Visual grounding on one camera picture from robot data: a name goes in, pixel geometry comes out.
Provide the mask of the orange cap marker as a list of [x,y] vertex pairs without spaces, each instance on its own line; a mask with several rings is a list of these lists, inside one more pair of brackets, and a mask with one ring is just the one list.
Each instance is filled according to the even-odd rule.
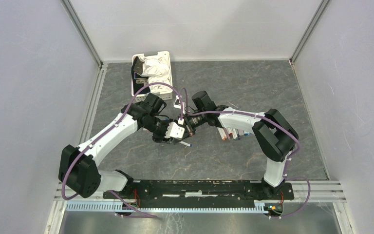
[[227,140],[227,135],[225,134],[223,128],[217,128],[217,130],[218,130],[218,132],[219,132],[219,134],[220,134],[222,140],[223,140],[223,141]]

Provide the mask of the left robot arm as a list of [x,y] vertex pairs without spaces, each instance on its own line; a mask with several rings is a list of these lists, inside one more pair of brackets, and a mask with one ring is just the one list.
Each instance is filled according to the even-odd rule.
[[58,173],[62,198],[74,198],[66,195],[66,188],[82,198],[109,190],[121,198],[129,198],[133,194],[130,177],[121,171],[100,171],[98,166],[120,142],[142,128],[162,140],[170,124],[169,120],[159,118],[166,106],[161,98],[148,94],[143,101],[125,105],[110,124],[86,142],[64,147]]

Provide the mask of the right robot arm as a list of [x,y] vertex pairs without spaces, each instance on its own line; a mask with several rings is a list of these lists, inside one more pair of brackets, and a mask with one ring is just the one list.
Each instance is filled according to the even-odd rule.
[[300,150],[299,136],[284,116],[276,109],[253,113],[217,106],[206,91],[194,94],[192,101],[196,110],[187,118],[193,128],[207,123],[222,130],[237,129],[255,136],[267,157],[262,194],[268,199],[276,198],[287,175],[287,161]]

